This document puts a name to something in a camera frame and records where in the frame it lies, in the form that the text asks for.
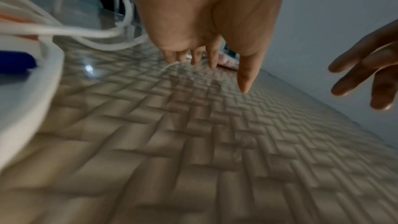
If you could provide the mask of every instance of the tiled floor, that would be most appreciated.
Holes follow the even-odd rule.
[[[1,224],[398,223],[398,155],[262,72],[166,68],[70,39],[47,119],[0,176]]]

